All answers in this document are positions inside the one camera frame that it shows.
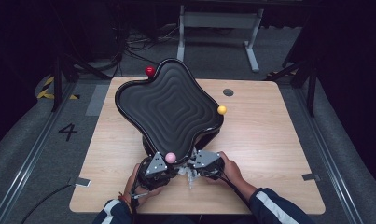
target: gray carpet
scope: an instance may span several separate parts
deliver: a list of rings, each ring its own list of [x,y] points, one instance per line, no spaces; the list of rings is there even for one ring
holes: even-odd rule
[[[281,64],[298,34],[299,29],[260,29],[254,46],[260,72],[254,74],[242,46],[246,32],[233,31],[220,35],[208,30],[193,30],[187,34],[185,63],[196,78],[261,80],[269,72],[282,69]],[[177,41],[170,40],[136,53],[159,62],[175,57],[176,50]],[[149,64],[125,55],[121,62],[122,73],[118,76],[142,76]],[[320,176],[317,185],[327,208],[325,214],[312,218],[316,223],[349,223],[319,154],[313,132],[304,118],[305,111],[298,105],[296,90],[288,85],[289,79],[283,77],[277,83],[313,173]],[[90,75],[82,76],[78,81],[74,94],[79,94],[80,99],[68,100],[5,223],[20,223],[38,201],[64,186],[71,177],[78,176],[108,84],[109,81]],[[0,143],[0,203],[50,116],[51,107],[50,99],[40,99]],[[376,223],[376,182],[357,155],[320,84],[316,89],[314,110],[315,120],[363,222]],[[75,125],[77,133],[66,141],[67,134],[59,133],[59,130],[69,124]],[[73,188],[68,188],[55,194],[38,207],[26,223],[91,223],[95,214],[75,214],[69,210],[72,193]],[[156,219],[151,220],[151,223],[156,223]]]

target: metal frame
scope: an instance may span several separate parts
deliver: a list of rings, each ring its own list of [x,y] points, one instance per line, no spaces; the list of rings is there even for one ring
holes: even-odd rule
[[[179,44],[176,58],[184,61],[185,54],[185,27],[214,27],[214,28],[234,28],[250,29],[249,40],[244,41],[246,55],[253,72],[258,72],[258,62],[253,50],[258,28],[263,15],[263,9],[258,13],[211,13],[211,12],[185,12],[185,7],[181,6],[179,14]]]
[[[302,92],[302,89],[294,89],[294,93],[298,99],[300,109],[304,111],[304,117],[310,125],[310,128],[313,131],[316,142],[319,146],[319,154],[322,161],[324,162],[327,173],[329,174],[330,180],[333,184],[334,189],[336,190],[341,206],[344,209],[345,215],[348,218],[349,223],[363,223],[361,216],[355,206],[353,198],[345,185],[344,179],[341,176],[339,168],[336,165],[336,162],[333,160],[333,157],[329,151],[327,143],[319,130],[318,125],[314,117],[310,115],[310,112],[305,106],[305,99]]]
[[[67,99],[72,94],[75,86],[75,82],[67,84],[67,87],[65,88],[63,93],[63,99]],[[56,111],[50,113],[50,116],[46,121],[44,128],[42,129],[40,135],[36,139],[33,147],[31,148],[30,153],[24,161],[24,164],[17,172],[13,180],[13,183],[10,185],[9,190],[7,191],[7,194],[0,203],[0,224],[5,223],[7,221],[7,217],[11,212],[13,205],[19,198],[21,191],[25,186],[25,183],[28,181],[28,178],[31,175],[31,172],[34,170],[36,162],[39,160],[44,145],[46,144],[49,138],[50,132],[53,126],[55,125],[57,118],[60,116],[66,102],[67,101],[61,101],[59,106],[57,106]]]

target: black and yellow striped tape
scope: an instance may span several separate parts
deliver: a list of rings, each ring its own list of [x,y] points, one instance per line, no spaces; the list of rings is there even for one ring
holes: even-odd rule
[[[47,99],[54,99],[54,94],[53,93],[48,93],[48,89],[54,81],[54,75],[50,75],[48,80],[46,80],[45,84],[42,87],[42,90],[40,93],[36,96],[37,99],[40,98],[47,98]],[[77,94],[72,94],[69,99],[70,100],[78,100],[80,98],[80,95]]]

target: dark background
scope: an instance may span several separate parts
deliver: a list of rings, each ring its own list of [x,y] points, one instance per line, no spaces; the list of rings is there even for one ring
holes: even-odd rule
[[[114,1],[0,1],[0,140],[36,103],[35,87],[57,52],[82,62],[117,51]],[[262,25],[303,26],[290,62],[318,60],[318,78],[363,162],[376,178],[376,4],[322,1],[326,11],[265,10]],[[124,22],[154,37],[179,7],[123,6]]]

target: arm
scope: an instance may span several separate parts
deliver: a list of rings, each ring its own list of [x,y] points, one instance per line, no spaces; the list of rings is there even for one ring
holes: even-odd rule
[[[249,208],[259,223],[313,223],[300,208],[278,196],[271,189],[257,189],[246,182],[235,161],[229,160],[223,152],[220,152],[220,156],[225,162],[223,177],[227,178],[249,202]],[[208,182],[228,187],[220,179],[216,181],[208,179]]]
[[[124,193],[118,196],[117,199],[110,200],[105,204],[104,209],[97,215],[92,222],[93,224],[109,223],[109,224],[131,224],[132,223],[132,208],[130,190],[137,176],[139,164],[136,164],[132,175],[127,181]],[[160,194],[162,187],[150,191],[146,196],[138,199],[140,205],[143,205],[150,197]],[[146,189],[138,187],[135,193],[141,194],[147,192]]]

